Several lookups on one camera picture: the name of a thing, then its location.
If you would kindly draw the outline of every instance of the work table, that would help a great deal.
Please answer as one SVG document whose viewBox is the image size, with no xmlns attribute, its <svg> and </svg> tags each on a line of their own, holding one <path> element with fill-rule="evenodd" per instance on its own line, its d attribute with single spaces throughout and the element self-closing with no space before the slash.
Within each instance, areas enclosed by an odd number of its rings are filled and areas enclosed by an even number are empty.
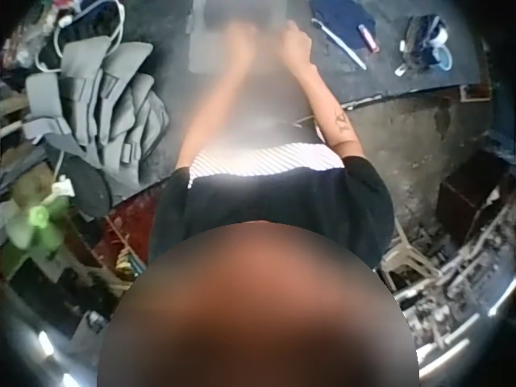
<svg viewBox="0 0 516 387">
<path fill-rule="evenodd" d="M 342 103 L 381 100 L 415 91 L 481 81 L 477 38 L 469 30 L 465 17 L 455 4 L 446 0 L 357 2 L 376 20 L 376 41 L 380 46 L 380 52 L 376 54 L 370 53 L 367 48 L 356 51 L 368 66 L 366 71 L 328 40 L 322 31 L 312 27 L 308 0 L 289 0 L 287 10 L 287 17 L 296 21 L 312 38 L 312 61 Z M 189 37 L 185 31 L 190 7 L 191 0 L 134 0 L 127 4 L 124 40 L 141 40 L 154 45 L 154 51 L 141 71 L 155 77 L 156 93 L 170 115 L 169 132 L 142 166 L 144 186 L 156 184 L 172 173 L 187 114 L 191 112 L 197 96 L 210 78 L 188 71 Z M 408 72 L 403 77 L 397 77 L 394 71 L 402 64 L 399 44 L 405 36 L 409 17 L 426 14 L 437 14 L 446 21 L 450 35 L 447 46 L 453 55 L 453 67 L 448 72 L 432 69 L 424 73 Z M 304 96 L 294 82 L 278 83 L 271 76 L 257 83 L 261 84 L 261 95 L 268 95 L 266 103 L 281 108 L 283 119 L 295 120 L 310 113 Z M 260 106 L 252 107 L 260 111 Z M 114 203 L 136 193 L 115 182 L 110 182 L 110 185 Z"/>
</svg>

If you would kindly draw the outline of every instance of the gray fabric pieces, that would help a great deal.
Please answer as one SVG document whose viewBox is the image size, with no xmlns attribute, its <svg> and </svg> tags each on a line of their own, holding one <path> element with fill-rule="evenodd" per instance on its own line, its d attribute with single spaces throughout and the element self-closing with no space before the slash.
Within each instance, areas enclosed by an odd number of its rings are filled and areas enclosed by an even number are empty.
<svg viewBox="0 0 516 387">
<path fill-rule="evenodd" d="M 55 73 L 30 76 L 26 82 L 31 114 L 25 118 L 23 131 L 28 139 L 44 135 L 55 148 L 84 157 L 85 152 L 73 137 L 72 130 L 63 118 L 59 86 Z"/>
<path fill-rule="evenodd" d="M 121 44 L 105 58 L 109 43 L 103 37 L 68 44 L 60 75 L 27 79 L 31 113 L 23 130 L 28 139 L 43 136 L 54 148 L 138 189 L 140 164 L 162 137 L 169 116 L 151 91 L 154 78 L 136 73 L 152 46 Z"/>
<path fill-rule="evenodd" d="M 152 85 L 154 85 L 154 78 L 147 74 L 138 73 L 132 78 L 129 86 L 132 90 L 133 103 L 135 105 L 135 113 L 138 114 L 139 109 L 144 104 Z"/>
<path fill-rule="evenodd" d="M 80 145 L 87 146 L 97 133 L 94 107 L 102 78 L 102 61 L 110 46 L 107 36 L 79 40 L 64 46 L 60 95 L 64 116 Z"/>
<path fill-rule="evenodd" d="M 142 158 L 147 158 L 159 139 L 169 126 L 169 115 L 164 108 L 164 103 L 151 91 L 148 94 L 148 101 L 151 104 L 151 111 L 145 124 L 144 135 L 142 138 Z"/>
<path fill-rule="evenodd" d="M 113 112 L 110 139 L 114 139 L 135 125 L 136 115 L 154 85 L 154 78 L 137 73 L 116 103 Z"/>
<path fill-rule="evenodd" d="M 136 121 L 135 106 L 131 88 L 127 87 L 116 102 L 111 118 L 110 140 L 115 139 L 122 133 L 130 130 Z"/>
<path fill-rule="evenodd" d="M 141 158 L 141 137 L 144 132 L 151 104 L 147 101 L 139 110 L 135 126 L 129 131 L 122 133 L 110 141 L 102 150 L 104 168 L 115 178 L 120 171 L 121 163 L 130 164 L 133 160 Z"/>
<path fill-rule="evenodd" d="M 100 103 L 97 112 L 100 125 L 99 141 L 102 145 L 106 145 L 110 138 L 111 118 L 115 103 L 151 51 L 151 44 L 124 43 L 120 44 L 119 48 L 104 60 L 102 64 L 104 76 L 101 82 Z"/>
</svg>

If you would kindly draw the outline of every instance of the fluorescent light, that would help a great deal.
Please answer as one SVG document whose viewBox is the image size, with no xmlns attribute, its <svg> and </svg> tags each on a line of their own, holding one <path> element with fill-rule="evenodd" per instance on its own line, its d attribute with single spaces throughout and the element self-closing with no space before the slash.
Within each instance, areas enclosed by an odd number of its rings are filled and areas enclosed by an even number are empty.
<svg viewBox="0 0 516 387">
<path fill-rule="evenodd" d="M 416 356 L 418 357 L 418 363 L 422 363 L 425 360 L 425 357 L 432 352 L 435 348 L 434 343 L 429 343 L 426 345 L 423 345 L 422 347 L 416 349 Z"/>
<path fill-rule="evenodd" d="M 458 327 L 455 331 L 453 331 L 450 335 L 448 335 L 445 339 L 444 339 L 444 342 L 447 344 L 447 345 L 450 345 L 453 340 L 455 340 L 457 337 L 459 337 L 460 335 L 462 335 L 465 331 L 467 331 L 469 329 L 469 327 L 471 325 L 473 325 L 474 323 L 476 323 L 476 321 L 480 318 L 481 316 L 478 314 L 478 313 L 475 313 L 473 316 L 471 316 L 468 321 L 466 321 L 464 324 L 462 324 L 460 327 Z"/>
<path fill-rule="evenodd" d="M 63 386 L 64 387 L 81 387 L 75 379 L 73 379 L 72 375 L 66 373 L 63 375 Z"/>
<path fill-rule="evenodd" d="M 54 354 L 54 346 L 50 342 L 50 339 L 48 338 L 45 332 L 40 332 L 40 334 L 38 335 L 38 340 L 40 342 L 41 347 L 43 348 L 43 352 L 45 352 L 45 355 L 51 356 Z"/>
<path fill-rule="evenodd" d="M 457 355 L 460 351 L 465 349 L 469 345 L 469 339 L 464 339 L 444 355 L 440 356 L 436 360 L 432 361 L 427 366 L 421 368 L 419 370 L 419 379 L 423 379 L 428 374 L 434 372 L 437 368 L 441 367 L 443 364 L 447 363 L 452 357 Z"/>
<path fill-rule="evenodd" d="M 507 288 L 507 290 L 502 294 L 502 296 L 500 297 L 500 299 L 496 302 L 496 304 L 494 304 L 491 309 L 489 309 L 489 312 L 487 313 L 487 315 L 489 317 L 494 317 L 496 316 L 497 312 L 498 312 L 498 308 L 500 307 L 500 305 L 510 296 L 510 294 L 513 292 L 514 288 L 516 288 L 516 278 L 514 278 L 512 280 L 512 282 L 510 283 L 509 287 Z"/>
</svg>

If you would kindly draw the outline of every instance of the forearm tattoo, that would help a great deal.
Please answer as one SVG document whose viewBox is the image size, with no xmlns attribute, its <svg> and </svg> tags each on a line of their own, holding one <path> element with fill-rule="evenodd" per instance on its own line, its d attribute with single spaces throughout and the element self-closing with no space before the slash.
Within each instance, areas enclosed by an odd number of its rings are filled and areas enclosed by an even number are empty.
<svg viewBox="0 0 516 387">
<path fill-rule="evenodd" d="M 335 123 L 337 124 L 340 132 L 349 131 L 352 128 L 352 125 L 344 112 L 336 112 L 335 117 Z"/>
</svg>

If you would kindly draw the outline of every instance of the red marker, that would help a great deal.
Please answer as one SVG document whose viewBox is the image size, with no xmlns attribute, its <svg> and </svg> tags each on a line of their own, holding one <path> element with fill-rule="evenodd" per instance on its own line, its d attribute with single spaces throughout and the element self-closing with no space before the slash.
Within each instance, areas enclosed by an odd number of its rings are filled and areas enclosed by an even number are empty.
<svg viewBox="0 0 516 387">
<path fill-rule="evenodd" d="M 371 32 L 369 32 L 369 30 L 365 27 L 364 24 L 358 26 L 358 31 L 360 31 L 360 34 L 364 38 L 365 43 L 368 45 L 369 50 L 371 50 L 372 53 L 376 54 L 380 51 L 377 42 L 374 41 Z"/>
</svg>

